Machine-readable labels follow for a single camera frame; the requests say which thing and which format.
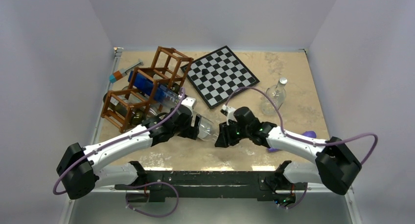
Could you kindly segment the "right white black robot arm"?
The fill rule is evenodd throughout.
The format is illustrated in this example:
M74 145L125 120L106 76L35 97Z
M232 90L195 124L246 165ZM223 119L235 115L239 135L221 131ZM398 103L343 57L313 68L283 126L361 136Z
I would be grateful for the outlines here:
M316 139L284 131L274 123L259 121L247 107L223 105L220 112L227 119L219 125L216 147L227 148L248 139L255 145L289 152L307 161L283 162L275 171L275 182L280 188L294 183L319 183L335 194L345 195L362 169L357 157L339 138Z

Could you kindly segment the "dark green wine bottle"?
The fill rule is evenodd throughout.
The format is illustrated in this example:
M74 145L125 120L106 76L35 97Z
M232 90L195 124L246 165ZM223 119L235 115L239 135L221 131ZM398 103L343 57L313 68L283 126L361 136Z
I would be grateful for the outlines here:
M170 88L170 90L171 90L173 93L175 93L175 94L179 95L179 94L181 93L181 89L182 89L182 87L183 87L183 86L181 86L179 83L173 82L173 83L172 83L172 86L171 86L171 88Z

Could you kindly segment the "brown wooden wine rack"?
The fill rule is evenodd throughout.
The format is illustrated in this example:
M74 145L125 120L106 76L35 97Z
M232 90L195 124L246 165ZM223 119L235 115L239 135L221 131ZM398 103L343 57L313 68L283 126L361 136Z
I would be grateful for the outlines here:
M170 111L183 96L181 88L193 61L175 48L159 46L149 67L135 64L115 72L111 79L127 76L128 85L104 95L100 116L124 133L152 115Z

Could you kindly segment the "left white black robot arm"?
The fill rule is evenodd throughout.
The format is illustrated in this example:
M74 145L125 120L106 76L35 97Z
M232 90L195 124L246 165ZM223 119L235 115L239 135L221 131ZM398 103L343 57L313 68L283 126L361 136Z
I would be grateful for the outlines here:
M169 113L153 116L127 132L104 142L80 146L69 145L56 172L59 176L53 187L55 195L67 194L72 200L86 196L96 187L127 185L141 189L146 176L138 162L129 162L120 168L110 164L135 151L167 142L174 136L197 139L202 116L191 107L179 104Z

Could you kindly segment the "clear bottle silver cap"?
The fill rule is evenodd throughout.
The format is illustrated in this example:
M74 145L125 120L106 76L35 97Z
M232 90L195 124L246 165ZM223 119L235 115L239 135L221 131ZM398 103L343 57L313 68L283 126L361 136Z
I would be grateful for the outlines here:
M215 143L219 135L218 124L202 115L200 117L198 138L205 142Z

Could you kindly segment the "blue square bottle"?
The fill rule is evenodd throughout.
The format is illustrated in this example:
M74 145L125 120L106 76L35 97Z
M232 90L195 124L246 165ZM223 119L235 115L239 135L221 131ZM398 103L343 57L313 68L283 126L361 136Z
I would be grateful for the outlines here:
M168 90L167 85L167 83L158 85L154 95L156 103L152 104L150 107L152 110L159 110L160 106L162 106L162 112L169 112L170 109L176 107L180 101L179 95L173 93L170 89ZM139 92L142 92L144 96L149 97L152 93L154 84L151 80L138 73L133 86L137 88Z

